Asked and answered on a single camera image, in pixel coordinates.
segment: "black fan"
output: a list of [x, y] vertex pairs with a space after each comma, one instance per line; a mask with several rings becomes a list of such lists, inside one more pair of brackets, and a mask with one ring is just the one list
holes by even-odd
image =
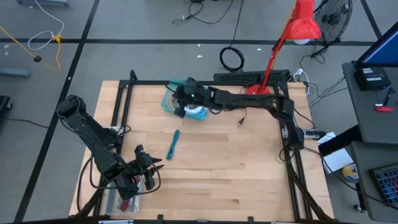
[[312, 56], [323, 52], [330, 45], [340, 41], [341, 35], [346, 30], [351, 13], [352, 0], [323, 0], [315, 12], [315, 20], [321, 28], [322, 36], [317, 44], [325, 46]]

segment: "monitor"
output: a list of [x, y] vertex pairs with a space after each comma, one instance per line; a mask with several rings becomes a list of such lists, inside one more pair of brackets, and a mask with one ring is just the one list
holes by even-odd
[[398, 67], [398, 22], [356, 62], [360, 67]]

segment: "red lamp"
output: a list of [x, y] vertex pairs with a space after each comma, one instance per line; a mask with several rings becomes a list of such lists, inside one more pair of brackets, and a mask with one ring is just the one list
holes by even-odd
[[297, 0], [295, 7], [281, 37], [272, 48], [262, 85], [253, 85], [246, 90], [246, 94], [269, 94], [267, 82], [269, 74], [274, 67], [276, 56], [286, 40], [308, 40], [321, 37], [321, 30], [317, 22], [312, 19], [314, 0]]

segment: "wooden tabletop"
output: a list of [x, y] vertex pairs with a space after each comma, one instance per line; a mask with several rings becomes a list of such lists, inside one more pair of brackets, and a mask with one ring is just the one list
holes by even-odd
[[[117, 81], [102, 84], [94, 117], [103, 126], [111, 123], [118, 85]], [[216, 87], [231, 93], [239, 93], [241, 89]], [[163, 214], [165, 220], [246, 221], [252, 216], [255, 221], [294, 221], [286, 167], [278, 157], [282, 149], [279, 123], [267, 110], [248, 108], [241, 126], [237, 123], [245, 115], [244, 110], [208, 114], [205, 121], [181, 119], [161, 107], [164, 93], [163, 85], [133, 86], [127, 118], [132, 130], [125, 135], [122, 149], [127, 162], [135, 159], [134, 149], [138, 144], [152, 157], [163, 159], [159, 163], [165, 165], [160, 170], [161, 188], [142, 196], [137, 214], [113, 218], [153, 220]], [[311, 118], [304, 85], [289, 83], [289, 95], [297, 111]], [[312, 127], [297, 114], [295, 117], [301, 128]], [[173, 159], [167, 161], [165, 156], [176, 129], [181, 132], [180, 138]], [[318, 150], [314, 140], [306, 140], [305, 146]], [[325, 213], [333, 217], [321, 159], [309, 151], [301, 151], [301, 155], [308, 191]], [[90, 151], [86, 149], [82, 166], [88, 158]], [[83, 174], [81, 206], [95, 191], [89, 183], [88, 170]], [[95, 183], [99, 177], [94, 168]], [[76, 212], [75, 193], [70, 214]], [[305, 217], [302, 203], [300, 214]]]

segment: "black floor line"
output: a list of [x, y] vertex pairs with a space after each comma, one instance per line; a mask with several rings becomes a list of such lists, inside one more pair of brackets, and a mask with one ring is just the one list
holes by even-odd
[[[68, 94], [68, 90], [69, 90], [70, 84], [72, 82], [73, 75], [75, 74], [75, 70], [78, 65], [81, 53], [83, 51], [85, 40], [87, 39], [91, 24], [93, 23], [93, 19], [95, 16], [95, 12], [98, 8], [99, 2], [100, 2], [100, 0], [95, 0], [93, 7], [91, 8], [90, 15], [88, 16], [86, 26], [81, 35], [79, 45], [76, 49], [76, 53], [72, 60], [72, 64], [70, 65], [68, 76], [65, 79], [65, 83], [63, 84], [62, 91], [61, 91], [60, 97], [58, 99], [58, 102], [64, 100]], [[44, 137], [43, 145], [40, 149], [39, 155], [37, 156], [37, 160], [36, 160], [35, 166], [33, 168], [32, 174], [30, 175], [30, 179], [29, 179], [27, 187], [25, 189], [24, 196], [22, 197], [21, 203], [19, 204], [19, 208], [16, 213], [14, 222], [22, 222], [24, 219], [27, 207], [29, 205], [30, 199], [32, 197], [33, 191], [34, 191], [36, 183], [37, 183], [37, 179], [39, 178], [40, 171], [42, 169], [45, 157], [47, 155], [47, 151], [49, 150], [52, 136], [54, 134], [55, 128], [57, 127], [57, 123], [58, 123], [58, 116], [54, 112], [51, 122], [50, 122], [49, 129], [47, 130], [47, 133]]]
[[364, 8], [364, 10], [365, 10], [365, 13], [366, 13], [366, 15], [367, 15], [367, 17], [368, 17], [368, 19], [369, 19], [369, 22], [370, 22], [371, 25], [372, 25], [372, 28], [373, 28], [373, 31], [374, 31], [376, 37], [377, 37], [378, 39], [380, 39], [380, 37], [381, 37], [382, 35], [381, 35], [381, 32], [380, 32], [379, 27], [378, 27], [377, 24], [376, 24], [376, 21], [374, 20], [374, 17], [373, 17], [373, 15], [372, 15], [372, 12], [371, 12], [369, 6], [368, 6], [368, 3], [366, 2], [366, 0], [361, 0], [361, 3], [362, 3], [362, 6], [363, 6], [363, 8]]
[[[26, 43], [28, 38], [17, 39], [21, 43]], [[35, 39], [32, 43], [46, 43], [48, 39]], [[13, 42], [8, 38], [0, 38], [0, 43]], [[80, 39], [62, 39], [64, 44], [79, 44]], [[208, 39], [86, 39], [84, 44], [230, 44], [231, 40], [208, 40]], [[242, 45], [274, 45], [276, 40], [235, 40], [234, 44]], [[372, 46], [371, 41], [342, 41], [335, 43], [336, 46]], [[285, 45], [297, 45], [293, 41], [287, 41]]]

